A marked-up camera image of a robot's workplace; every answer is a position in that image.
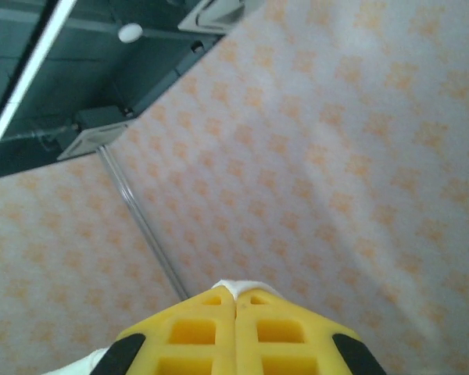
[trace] orange floral pattern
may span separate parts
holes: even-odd
[[[192,291],[261,279],[390,373],[469,373],[469,1],[269,1],[114,149]]]
[[[65,366],[174,303],[96,155],[0,179],[0,373]]]

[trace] dark ceiling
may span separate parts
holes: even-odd
[[[2,138],[0,176],[55,162],[62,150],[38,135],[81,109],[147,108],[220,38],[177,29],[198,1],[79,0]],[[46,0],[0,0],[0,108],[49,10]],[[144,35],[126,45],[117,32],[130,22]]]

